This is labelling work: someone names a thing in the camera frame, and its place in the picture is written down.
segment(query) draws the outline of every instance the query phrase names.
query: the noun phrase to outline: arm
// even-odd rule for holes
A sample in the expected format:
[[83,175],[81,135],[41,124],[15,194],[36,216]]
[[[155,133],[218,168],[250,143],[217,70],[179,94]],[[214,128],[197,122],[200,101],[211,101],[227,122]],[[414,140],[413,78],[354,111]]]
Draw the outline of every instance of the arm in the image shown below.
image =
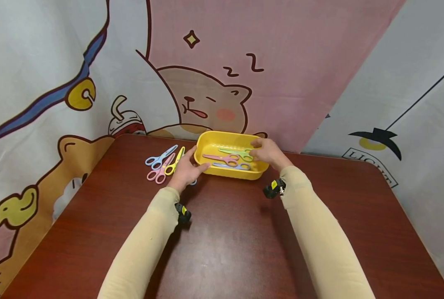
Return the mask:
[[250,154],[280,171],[288,212],[314,287],[323,299],[369,299],[373,291],[350,241],[307,176],[270,139],[256,139]]
[[169,236],[178,224],[175,204],[185,187],[208,169],[190,159],[193,147],[179,160],[174,177],[157,192],[145,214],[125,240],[99,290],[99,299],[141,299]]

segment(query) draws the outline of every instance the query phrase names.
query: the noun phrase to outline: scissors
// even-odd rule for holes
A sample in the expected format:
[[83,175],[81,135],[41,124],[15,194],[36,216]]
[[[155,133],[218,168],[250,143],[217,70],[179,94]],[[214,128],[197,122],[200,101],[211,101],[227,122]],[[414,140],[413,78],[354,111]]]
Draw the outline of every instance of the scissors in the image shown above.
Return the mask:
[[219,148],[218,150],[221,152],[225,152],[226,154],[237,154],[245,162],[253,162],[253,157],[249,155],[251,148],[244,148],[242,151],[234,151],[229,148]]
[[[185,147],[181,147],[179,153],[177,154],[177,158],[175,158],[175,162],[165,168],[164,173],[166,176],[171,176],[174,173],[175,167],[177,167],[180,158],[182,158],[184,155],[185,155]],[[196,183],[197,179],[194,182],[192,182],[190,185],[193,186]]]
[[222,163],[212,163],[212,165],[217,166],[217,167],[222,167],[225,169],[240,169],[240,170],[250,170],[251,169],[250,164],[248,164],[248,163],[240,163],[235,167],[229,166],[227,164],[222,164]]
[[147,158],[147,160],[145,160],[145,164],[147,166],[151,166],[152,170],[157,170],[159,168],[161,168],[162,166],[162,161],[165,159],[165,157],[167,157],[168,155],[170,155],[172,152],[174,152],[177,149],[178,145],[174,145],[173,147],[169,148],[168,150],[166,150],[165,152],[163,152],[162,155],[160,155],[159,157],[150,157]]
[[215,156],[212,154],[203,154],[202,157],[206,157],[212,160],[224,161],[230,167],[237,167],[237,161],[240,158],[237,154],[229,154],[226,157]]
[[167,168],[167,165],[170,164],[172,162],[172,160],[174,160],[175,157],[175,153],[171,154],[167,160],[165,160],[165,162],[162,164],[162,166],[159,169],[156,170],[152,170],[149,172],[149,174],[147,174],[147,180],[149,181],[153,181],[155,180],[155,182],[157,184],[162,184],[163,182],[165,182],[165,169]]

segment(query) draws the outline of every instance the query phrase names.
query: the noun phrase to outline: yellow scissors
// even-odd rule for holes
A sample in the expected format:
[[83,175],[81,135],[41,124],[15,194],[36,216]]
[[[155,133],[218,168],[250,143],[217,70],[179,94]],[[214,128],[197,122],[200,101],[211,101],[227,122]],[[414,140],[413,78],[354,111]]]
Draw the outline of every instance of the yellow scissors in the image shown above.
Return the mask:
[[234,151],[229,148],[222,148],[221,147],[218,150],[221,152],[225,152],[226,154],[237,154],[245,162],[252,162],[253,161],[253,157],[251,155],[249,155],[249,152],[252,150],[251,148],[244,148],[241,151]]
[[166,176],[171,176],[174,173],[175,167],[177,167],[177,163],[179,163],[180,158],[182,158],[184,154],[185,154],[185,147],[181,147],[179,153],[177,154],[177,158],[175,158],[175,162],[165,168]]

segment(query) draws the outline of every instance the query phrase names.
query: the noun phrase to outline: wooden table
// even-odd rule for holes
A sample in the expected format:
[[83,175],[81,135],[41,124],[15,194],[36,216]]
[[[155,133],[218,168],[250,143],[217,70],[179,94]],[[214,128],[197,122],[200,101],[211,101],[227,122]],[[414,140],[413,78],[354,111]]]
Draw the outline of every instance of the wooden table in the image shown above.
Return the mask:
[[[147,157],[194,142],[123,135],[96,166],[1,298],[95,298],[125,238],[160,188]],[[443,298],[444,281],[378,169],[288,154],[338,219],[376,298]],[[316,298],[287,213],[246,181],[200,176],[146,298]]]

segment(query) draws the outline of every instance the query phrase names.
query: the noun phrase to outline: cartoon backdrop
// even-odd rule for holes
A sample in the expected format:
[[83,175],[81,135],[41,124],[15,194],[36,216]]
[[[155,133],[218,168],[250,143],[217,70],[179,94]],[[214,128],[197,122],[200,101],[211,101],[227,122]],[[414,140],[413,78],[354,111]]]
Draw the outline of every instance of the cartoon backdrop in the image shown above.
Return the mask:
[[303,152],[383,172],[444,277],[444,1],[408,0]]
[[299,152],[404,0],[0,0],[0,294],[114,138]]

